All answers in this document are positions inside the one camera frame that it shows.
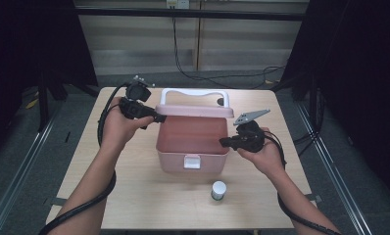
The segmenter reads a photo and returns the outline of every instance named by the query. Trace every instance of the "gray wall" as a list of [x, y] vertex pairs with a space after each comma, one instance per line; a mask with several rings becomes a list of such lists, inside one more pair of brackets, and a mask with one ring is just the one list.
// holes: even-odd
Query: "gray wall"
[[[77, 6], [166, 8], [163, 1], [76, 0]], [[190, 9], [304, 13], [308, 0], [200, 1]], [[97, 75], [177, 71], [171, 18], [80, 16]], [[261, 70], [286, 64], [300, 23], [176, 19], [185, 71]]]

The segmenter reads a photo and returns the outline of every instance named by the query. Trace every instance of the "wooden table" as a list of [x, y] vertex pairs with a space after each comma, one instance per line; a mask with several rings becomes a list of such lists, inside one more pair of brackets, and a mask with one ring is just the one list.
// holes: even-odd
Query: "wooden table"
[[[72, 162], [58, 193], [67, 198], [96, 155], [97, 120], [114, 88], [101, 90], [90, 115]], [[152, 96], [145, 103], [155, 108], [162, 88], [151, 89]], [[270, 113], [256, 122], [267, 126], [281, 141], [286, 170], [304, 194], [311, 193], [290, 133], [276, 97], [264, 90], [225, 90], [229, 105], [237, 118], [241, 113], [270, 108]], [[124, 96], [124, 89], [119, 91]], [[188, 97], [168, 94], [168, 104], [214, 105], [219, 96]], [[235, 135], [234, 119], [228, 119], [229, 135]], [[138, 130], [118, 161], [118, 181], [108, 198], [103, 229], [265, 229], [291, 228], [290, 219], [281, 211], [276, 191], [270, 181], [250, 162], [230, 150], [220, 174], [166, 173], [161, 170], [156, 141], [159, 125]], [[227, 191], [222, 201], [211, 197], [213, 183], [225, 182]], [[53, 206], [47, 222], [60, 207]]]

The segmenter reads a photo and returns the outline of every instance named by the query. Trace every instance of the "person's left hand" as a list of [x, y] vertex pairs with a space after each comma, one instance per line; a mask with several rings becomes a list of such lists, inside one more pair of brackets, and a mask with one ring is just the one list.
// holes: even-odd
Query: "person's left hand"
[[[111, 107], [117, 105], [120, 99], [121, 97], [115, 97]], [[149, 125], [153, 120], [153, 117], [126, 118], [122, 114], [120, 107], [115, 106], [110, 110], [104, 123], [101, 146], [121, 151], [138, 128]]]

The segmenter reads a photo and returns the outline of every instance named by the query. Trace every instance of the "black curtain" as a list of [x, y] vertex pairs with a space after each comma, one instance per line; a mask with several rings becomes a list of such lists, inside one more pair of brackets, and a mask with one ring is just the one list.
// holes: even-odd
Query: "black curtain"
[[98, 85], [91, 57], [75, 15], [42, 14], [26, 7], [74, 7], [72, 0], [0, 0], [0, 141], [27, 87], [45, 84], [57, 99], [63, 83]]
[[312, 84], [320, 89], [390, 189], [390, 0], [311, 0], [280, 83], [286, 82], [297, 99]]

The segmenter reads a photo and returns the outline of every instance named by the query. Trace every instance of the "box handle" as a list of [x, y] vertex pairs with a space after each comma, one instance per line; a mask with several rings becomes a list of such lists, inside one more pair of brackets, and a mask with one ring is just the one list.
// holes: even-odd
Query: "box handle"
[[223, 98], [223, 106], [229, 108], [229, 97], [225, 91], [222, 90], [201, 90], [201, 89], [184, 89], [184, 88], [165, 88], [161, 95], [161, 105], [167, 102], [167, 94], [170, 91], [176, 91], [185, 95], [191, 96], [206, 96], [206, 95], [221, 95]]
[[199, 155], [185, 155], [183, 159], [184, 168], [201, 168], [201, 157]]

